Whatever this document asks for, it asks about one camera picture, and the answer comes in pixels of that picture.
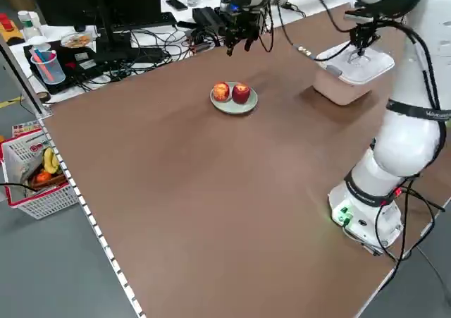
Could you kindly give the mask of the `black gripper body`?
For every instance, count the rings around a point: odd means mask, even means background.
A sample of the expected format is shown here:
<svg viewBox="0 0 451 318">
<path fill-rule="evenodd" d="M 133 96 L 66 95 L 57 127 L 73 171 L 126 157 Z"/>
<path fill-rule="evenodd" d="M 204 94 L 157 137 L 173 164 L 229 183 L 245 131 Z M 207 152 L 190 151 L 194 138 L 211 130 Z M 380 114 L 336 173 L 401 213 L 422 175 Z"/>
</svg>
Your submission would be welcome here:
<svg viewBox="0 0 451 318">
<path fill-rule="evenodd" d="M 225 12 L 223 14 L 225 21 L 225 28 L 227 30 L 245 30 L 247 28 L 259 28 L 261 29 L 261 14 L 253 13 L 249 11 L 231 13 Z"/>
<path fill-rule="evenodd" d="M 353 42 L 375 42 L 381 38 L 377 34 L 376 23 L 357 24 L 353 31 Z"/>
</svg>

